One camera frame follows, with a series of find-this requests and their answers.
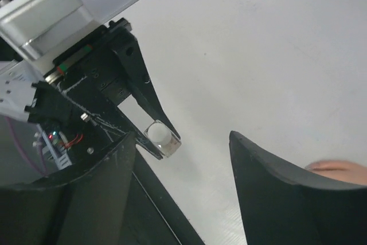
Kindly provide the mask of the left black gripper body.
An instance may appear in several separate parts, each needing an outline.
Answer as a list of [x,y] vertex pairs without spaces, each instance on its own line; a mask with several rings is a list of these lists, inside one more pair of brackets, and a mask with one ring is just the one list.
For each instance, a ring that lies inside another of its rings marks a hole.
[[119,109],[132,94],[135,37],[122,18],[100,26],[54,59],[53,82],[42,85],[42,116],[72,119],[124,119]]

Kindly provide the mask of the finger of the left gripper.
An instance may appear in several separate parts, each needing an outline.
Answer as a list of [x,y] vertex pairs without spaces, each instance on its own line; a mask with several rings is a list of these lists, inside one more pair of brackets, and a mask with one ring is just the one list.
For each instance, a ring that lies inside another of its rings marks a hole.
[[108,99],[118,105],[130,95],[147,115],[179,138],[158,100],[136,38],[114,34],[108,40]]
[[143,147],[156,159],[161,160],[163,158],[160,150],[143,135],[112,101],[96,88],[91,80],[63,80],[59,82],[58,90],[101,127],[117,135],[134,132],[136,143],[139,146]]

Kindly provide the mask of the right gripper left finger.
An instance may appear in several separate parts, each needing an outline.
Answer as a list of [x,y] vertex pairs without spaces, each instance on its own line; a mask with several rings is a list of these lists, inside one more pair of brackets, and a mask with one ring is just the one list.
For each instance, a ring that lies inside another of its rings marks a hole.
[[1,187],[1,244],[118,244],[135,153],[128,133],[48,177]]

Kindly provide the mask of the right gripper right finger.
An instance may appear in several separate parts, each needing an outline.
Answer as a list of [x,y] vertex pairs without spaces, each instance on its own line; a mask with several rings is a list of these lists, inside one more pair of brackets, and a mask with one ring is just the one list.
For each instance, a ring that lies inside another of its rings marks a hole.
[[365,244],[366,188],[322,177],[237,131],[229,149],[248,244]]

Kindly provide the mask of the clear nail polish bottle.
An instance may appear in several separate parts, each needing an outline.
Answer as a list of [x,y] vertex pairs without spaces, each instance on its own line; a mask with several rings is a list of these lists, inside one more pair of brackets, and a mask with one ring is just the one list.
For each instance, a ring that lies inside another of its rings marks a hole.
[[171,157],[182,145],[181,140],[160,120],[155,120],[144,135],[161,152],[164,158]]

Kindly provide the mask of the white nail polish cap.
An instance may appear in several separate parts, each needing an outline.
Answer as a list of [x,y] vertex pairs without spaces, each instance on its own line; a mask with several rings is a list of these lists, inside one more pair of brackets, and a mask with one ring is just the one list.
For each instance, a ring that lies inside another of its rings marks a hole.
[[147,133],[149,138],[155,143],[167,144],[171,140],[171,132],[165,125],[160,123],[152,124]]

